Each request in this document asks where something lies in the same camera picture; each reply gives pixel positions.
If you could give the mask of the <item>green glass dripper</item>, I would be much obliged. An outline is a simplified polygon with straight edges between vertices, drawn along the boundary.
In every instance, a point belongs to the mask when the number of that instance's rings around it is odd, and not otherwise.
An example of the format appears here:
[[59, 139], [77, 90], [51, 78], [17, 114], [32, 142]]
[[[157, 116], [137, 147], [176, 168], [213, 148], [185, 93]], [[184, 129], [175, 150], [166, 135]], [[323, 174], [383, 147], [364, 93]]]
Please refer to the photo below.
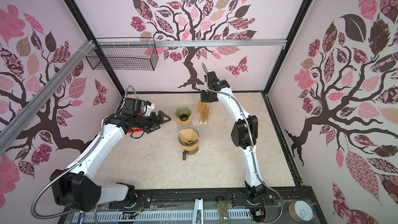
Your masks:
[[192, 111], [189, 107], [182, 106], [175, 111], [175, 115], [181, 122], [188, 121], [191, 117]]

